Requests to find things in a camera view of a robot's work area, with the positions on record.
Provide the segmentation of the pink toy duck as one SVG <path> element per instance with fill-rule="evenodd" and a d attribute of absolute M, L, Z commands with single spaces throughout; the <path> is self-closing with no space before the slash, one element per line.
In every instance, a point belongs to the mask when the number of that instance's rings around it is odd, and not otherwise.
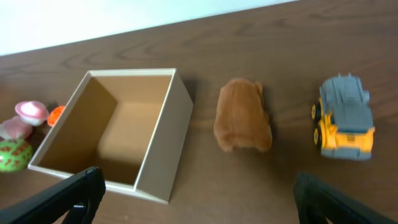
<path fill-rule="evenodd" d="M 49 116 L 46 106 L 39 101 L 20 102 L 15 111 L 16 116 L 1 123 L 1 139 L 26 139 L 33 127 L 43 124 Z"/>

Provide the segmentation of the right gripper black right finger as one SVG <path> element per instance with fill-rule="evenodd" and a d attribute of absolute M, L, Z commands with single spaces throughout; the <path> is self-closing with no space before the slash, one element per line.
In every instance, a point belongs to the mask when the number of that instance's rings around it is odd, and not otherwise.
<path fill-rule="evenodd" d="M 298 175 L 294 197 L 300 224 L 396 224 L 308 173 Z"/>

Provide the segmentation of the brown plush toy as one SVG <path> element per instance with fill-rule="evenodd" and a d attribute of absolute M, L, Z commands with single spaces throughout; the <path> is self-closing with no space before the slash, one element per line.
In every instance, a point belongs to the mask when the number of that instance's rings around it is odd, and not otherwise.
<path fill-rule="evenodd" d="M 224 152 L 236 147 L 268 151 L 273 137 L 262 84 L 237 78 L 221 87 L 213 130 Z"/>

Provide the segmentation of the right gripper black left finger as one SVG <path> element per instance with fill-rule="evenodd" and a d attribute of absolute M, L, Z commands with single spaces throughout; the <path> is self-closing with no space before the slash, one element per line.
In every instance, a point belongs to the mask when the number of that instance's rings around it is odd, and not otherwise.
<path fill-rule="evenodd" d="M 102 170 L 90 167 L 1 210 L 1 223 L 53 223 L 64 216 L 63 223 L 89 224 L 105 194 Z"/>

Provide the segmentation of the yellow grey toy truck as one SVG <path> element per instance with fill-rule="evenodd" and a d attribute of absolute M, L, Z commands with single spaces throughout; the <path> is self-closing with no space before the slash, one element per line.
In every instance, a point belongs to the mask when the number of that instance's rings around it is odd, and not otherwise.
<path fill-rule="evenodd" d="M 351 74 L 323 82 L 311 108 L 313 141 L 323 157 L 355 161 L 371 158 L 375 127 L 369 99 L 361 79 Z"/>

